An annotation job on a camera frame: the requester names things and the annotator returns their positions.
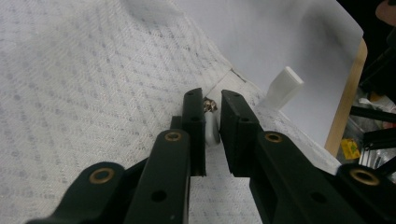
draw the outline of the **textured tablecloth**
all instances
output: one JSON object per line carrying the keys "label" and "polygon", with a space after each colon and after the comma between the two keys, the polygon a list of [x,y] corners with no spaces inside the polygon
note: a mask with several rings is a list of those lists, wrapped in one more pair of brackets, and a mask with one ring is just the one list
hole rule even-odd
{"label": "textured tablecloth", "polygon": [[[0,223],[48,216],[78,174],[99,161],[130,167],[201,87],[220,104],[243,94],[265,130],[287,134],[318,167],[330,154],[233,72],[216,46],[165,0],[9,0],[0,7]],[[191,179],[190,223],[261,222],[248,180],[223,147]]]}

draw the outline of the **black metal frame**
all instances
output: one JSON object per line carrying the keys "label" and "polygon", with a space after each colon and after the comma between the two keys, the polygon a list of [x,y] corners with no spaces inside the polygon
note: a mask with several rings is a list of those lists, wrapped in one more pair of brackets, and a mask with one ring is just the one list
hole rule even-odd
{"label": "black metal frame", "polygon": [[[201,104],[200,92],[193,92],[201,97],[194,98],[195,105]],[[239,93],[222,91],[221,107],[220,134],[230,171],[250,177],[264,222],[396,222],[396,187],[378,171],[349,164],[336,176],[324,174],[286,135],[265,132]],[[192,139],[202,134],[205,122],[201,113],[191,117],[187,111],[182,118],[173,117],[171,130],[158,135],[147,160],[126,171],[112,162],[87,168],[50,217],[28,223],[188,223],[191,171],[202,175],[205,170],[205,152],[201,144],[193,149]],[[184,130],[183,120],[200,123],[193,128],[198,131]],[[193,150],[198,162],[191,158]]]}

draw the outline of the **small metal object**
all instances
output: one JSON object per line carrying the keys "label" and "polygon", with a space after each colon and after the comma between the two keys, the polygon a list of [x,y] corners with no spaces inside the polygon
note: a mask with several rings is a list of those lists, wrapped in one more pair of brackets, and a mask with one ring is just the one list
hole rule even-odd
{"label": "small metal object", "polygon": [[218,110],[216,102],[207,97],[204,98],[204,112],[215,112]]}
{"label": "small metal object", "polygon": [[114,176],[114,170],[111,168],[100,168],[95,170],[90,175],[90,182],[92,184],[105,184]]}
{"label": "small metal object", "polygon": [[180,133],[175,133],[175,132],[173,132],[173,133],[167,133],[167,134],[165,135],[165,139],[166,139],[166,141],[168,141],[168,142],[176,142],[176,141],[178,141],[178,140],[181,139],[181,134],[180,134]]}
{"label": "small metal object", "polygon": [[365,185],[377,186],[379,185],[379,179],[372,173],[365,171],[363,169],[352,169],[350,175]]}
{"label": "small metal object", "polygon": [[273,143],[280,143],[282,142],[282,137],[277,133],[268,133],[265,135],[265,139]]}

